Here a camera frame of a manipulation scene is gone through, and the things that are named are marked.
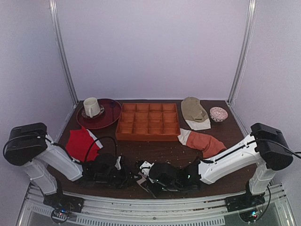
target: white backdrop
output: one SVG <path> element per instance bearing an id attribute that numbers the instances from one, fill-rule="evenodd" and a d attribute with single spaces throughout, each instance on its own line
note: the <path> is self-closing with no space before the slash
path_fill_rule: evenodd
<path id="1" fill-rule="evenodd" d="M 61 0 L 79 99 L 228 99 L 248 1 Z"/>

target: cup handle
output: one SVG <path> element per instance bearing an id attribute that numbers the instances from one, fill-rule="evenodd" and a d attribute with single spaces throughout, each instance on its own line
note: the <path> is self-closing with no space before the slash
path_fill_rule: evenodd
<path id="1" fill-rule="evenodd" d="M 93 118 L 93 115 L 92 115 L 92 108 L 89 108 L 89 116 L 90 116 L 90 118 Z"/>

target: cable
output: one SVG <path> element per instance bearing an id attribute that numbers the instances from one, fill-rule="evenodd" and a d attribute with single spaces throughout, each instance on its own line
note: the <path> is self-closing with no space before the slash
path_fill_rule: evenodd
<path id="1" fill-rule="evenodd" d="M 47 137 L 43 137 L 43 136 L 41 136 L 38 133 L 31 133 L 31 134 L 27 134 L 27 135 L 22 135 L 22 136 L 19 136 L 19 137 L 11 138 L 8 142 L 5 143 L 5 145 L 3 147 L 3 157 L 5 158 L 5 152 L 6 152 L 5 149 L 6 149 L 6 147 L 7 147 L 7 145 L 9 143 L 11 143 L 14 140 L 17 140 L 17 139 L 20 139 L 20 138 L 25 138 L 25 137 L 35 137 L 35 138 L 38 138 L 38 139 L 40 139 L 40 138 L 45 139 L 49 143 L 51 143 L 52 145 L 58 146 L 58 147 L 62 148 L 66 152 L 66 154 L 68 155 L 68 157 L 70 158 L 71 161 L 75 162 L 76 164 L 82 165 L 81 162 L 77 162 L 77 161 L 74 160 L 74 158 L 71 157 L 71 155 L 68 153 L 68 151 L 66 150 L 66 148 L 63 145 L 58 144 L 58 143 L 53 143 L 50 139 L 48 139 Z"/>
<path id="2" fill-rule="evenodd" d="M 91 151 L 91 148 L 92 148 L 93 144 L 95 144 L 97 141 L 99 141 L 100 139 L 103 139 L 103 138 L 110 138 L 110 139 L 113 140 L 114 145 L 115 145 L 115 158 L 117 158 L 117 144 L 116 144 L 115 139 L 112 138 L 112 137 L 109 137 L 109 136 L 104 136 L 104 137 L 99 137 L 99 138 L 97 138 L 96 140 L 94 140 L 94 141 L 92 142 L 92 144 L 90 145 L 90 147 L 89 147 L 89 149 L 88 149 L 88 151 L 87 151 L 87 153 L 86 153 L 84 163 L 87 162 L 87 158 L 88 158 L 88 156 L 89 156 L 89 153 L 90 153 L 90 151 Z"/>
<path id="3" fill-rule="evenodd" d="M 286 147 L 286 146 L 284 146 L 284 145 L 282 145 L 282 144 L 280 144 L 280 143 L 278 143 L 278 142 L 276 142 L 276 141 L 274 141 L 274 140 L 269 140 L 269 139 L 260 138 L 260 139 L 252 140 L 252 141 L 250 141 L 249 143 L 247 143 L 246 145 L 250 145 L 250 144 L 252 144 L 252 143 L 254 143 L 254 142 L 257 142 L 257 141 L 266 141 L 266 142 L 270 142 L 270 143 L 274 143 L 274 144 L 276 144 L 276 145 L 279 145 L 280 147 L 284 148 L 284 149 L 285 149 L 287 152 L 289 152 L 290 154 L 292 154 L 292 155 L 296 156 L 297 158 L 301 159 L 301 156 L 297 155 L 297 154 L 301 154 L 301 152 L 293 152 L 293 151 L 292 151 L 291 149 L 289 149 L 288 147 Z M 245 145 L 242 145 L 242 146 L 236 148 L 235 150 L 233 150 L 233 151 L 231 151 L 231 152 L 229 152 L 229 153 L 223 155 L 222 157 L 218 158 L 218 159 L 215 160 L 215 161 L 217 162 L 217 161 L 219 161 L 219 160 L 225 158 L 226 156 L 228 156 L 228 155 L 230 155 L 230 154 L 232 154 L 232 153 L 238 151 L 239 149 L 241 149 L 241 148 L 243 148 L 243 147 L 245 147 Z M 205 159 L 203 159 L 203 160 L 201 160 L 201 161 L 204 162 L 204 163 L 209 163 L 209 164 L 214 163 L 212 160 L 205 160 Z"/>
<path id="4" fill-rule="evenodd" d="M 249 142 L 247 145 L 251 144 L 251 143 L 254 143 L 254 142 L 257 142 L 257 141 L 267 141 L 267 142 L 270 142 L 270 143 L 274 143 L 282 148 L 284 148 L 286 151 L 288 151 L 289 153 L 291 153 L 292 155 L 296 156 L 297 158 L 301 159 L 301 156 L 297 155 L 298 153 L 300 152 L 293 152 L 291 149 L 289 149 L 288 147 L 274 141 L 274 140 L 269 140 L 269 139 L 264 139 L 264 138 L 261 138 L 261 139 L 257 139 L 257 140 L 252 140 L 251 142 Z"/>
<path id="5" fill-rule="evenodd" d="M 150 166 L 148 166 L 148 167 L 142 167 L 141 170 L 143 170 L 143 169 L 150 169 L 150 168 L 151 168 Z"/>
<path id="6" fill-rule="evenodd" d="M 68 203 L 70 205 L 69 210 L 65 210 L 66 208 L 55 208 L 51 214 L 50 214 L 50 218 L 52 219 L 53 222 L 55 222 L 56 224 L 61 225 L 62 223 L 65 223 L 68 218 L 70 217 L 70 215 L 73 213 L 74 211 L 74 206 L 71 202 Z"/>
<path id="7" fill-rule="evenodd" d="M 31 135 L 28 134 L 28 135 L 23 135 L 23 136 L 11 138 L 8 142 L 5 143 L 5 145 L 4 145 L 4 147 L 3 147 L 3 157 L 5 158 L 5 149 L 6 149 L 7 145 L 8 145 L 10 142 L 12 142 L 12 141 L 14 141 L 14 140 L 17 140 L 17 139 L 20 139 L 20 138 L 25 138 L 25 137 L 36 137 L 36 138 L 38 138 L 37 135 L 33 135 L 33 134 L 31 134 Z"/>
<path id="8" fill-rule="evenodd" d="M 271 191 L 270 191 L 270 189 L 269 189 L 269 186 L 267 186 L 267 189 L 268 189 L 268 191 L 269 191 L 269 202 L 268 202 L 268 204 L 267 204 L 267 207 L 264 209 L 264 211 L 262 212 L 262 214 L 254 221 L 254 222 L 256 222 L 256 221 L 258 221 L 259 219 L 261 219 L 262 218 L 262 216 L 267 212 L 267 210 L 268 210 L 268 207 L 269 207 L 269 204 L 270 204 L 270 202 L 271 202 L 271 197 L 272 197 L 272 195 L 271 195 Z"/>

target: white wall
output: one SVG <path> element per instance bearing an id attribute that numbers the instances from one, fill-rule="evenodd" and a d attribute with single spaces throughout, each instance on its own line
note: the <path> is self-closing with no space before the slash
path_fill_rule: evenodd
<path id="1" fill-rule="evenodd" d="M 228 99 L 248 2 L 58 1 L 79 99 Z"/>
<path id="2" fill-rule="evenodd" d="M 247 128 L 262 122 L 280 129 L 301 151 L 301 1 L 258 1 L 251 48 L 234 109 Z M 301 161 L 279 172 L 301 225 Z"/>
<path id="3" fill-rule="evenodd" d="M 0 0 L 0 147 L 27 123 L 44 122 L 55 138 L 72 105 L 48 0 Z M 16 225 L 28 184 L 1 155 L 0 225 Z"/>

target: metal frame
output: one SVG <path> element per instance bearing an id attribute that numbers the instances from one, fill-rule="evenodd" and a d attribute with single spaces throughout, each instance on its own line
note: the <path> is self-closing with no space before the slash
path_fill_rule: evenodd
<path id="1" fill-rule="evenodd" d="M 271 186 L 270 190 L 271 203 L 278 202 L 278 215 L 281 222 L 284 226 L 294 226 L 293 216 L 282 185 Z M 226 215 L 238 213 L 238 211 L 228 213 L 224 201 L 226 197 L 237 194 L 170 200 L 115 199 L 68 192 L 65 194 L 85 199 L 82 212 L 73 213 L 73 216 L 68 220 L 77 225 L 85 226 L 183 226 L 184 224 L 220 226 L 225 225 L 224 217 Z M 265 199 L 269 199 L 268 192 L 266 192 Z M 51 211 L 51 207 L 43 204 L 40 190 L 35 186 L 30 186 L 17 226 L 27 226 L 32 212 L 49 216 Z"/>
<path id="2" fill-rule="evenodd" d="M 250 131 L 248 131 L 248 129 L 245 127 L 244 123 L 242 122 L 242 120 L 240 119 L 240 117 L 238 116 L 238 114 L 236 113 L 234 108 L 228 102 L 226 102 L 226 103 L 227 103 L 228 108 L 230 109 L 232 115 L 234 116 L 234 119 L 240 128 L 240 131 L 242 132 L 244 137 L 247 136 L 250 133 Z"/>
<path id="3" fill-rule="evenodd" d="M 248 16 L 246 19 L 246 29 L 245 29 L 243 44 L 242 44 L 242 48 L 241 48 L 241 52 L 240 52 L 240 56 L 239 56 L 239 60 L 238 60 L 238 65 L 237 65 L 234 81 L 233 81 L 229 99 L 228 99 L 229 104 L 232 104 L 232 102 L 235 98 L 237 89 L 239 87 L 239 81 L 240 81 L 242 73 L 243 73 L 244 63 L 246 61 L 246 54 L 248 51 L 250 37 L 252 35 L 252 30 L 253 30 L 253 25 L 254 25 L 255 9 L 256 9 L 256 0 L 250 0 Z"/>
<path id="4" fill-rule="evenodd" d="M 54 27 L 54 31 L 55 31 L 55 38 L 57 41 L 57 45 L 58 45 L 58 48 L 60 51 L 61 60 L 62 60 L 62 64 L 63 64 L 64 75 L 65 75 L 65 78 L 67 81 L 67 86 L 68 86 L 69 92 L 72 97 L 73 104 L 76 105 L 79 100 L 77 98 L 74 84 L 72 82 L 70 70 L 68 67 L 67 57 L 66 57 L 66 53 L 65 53 L 65 49 L 64 49 L 64 45 L 63 45 L 61 28 L 60 28 L 60 23 L 59 23 L 57 8 L 56 8 L 56 0 L 49 0 L 49 5 L 50 5 L 50 12 L 51 12 L 51 17 L 52 17 L 53 27 Z"/>

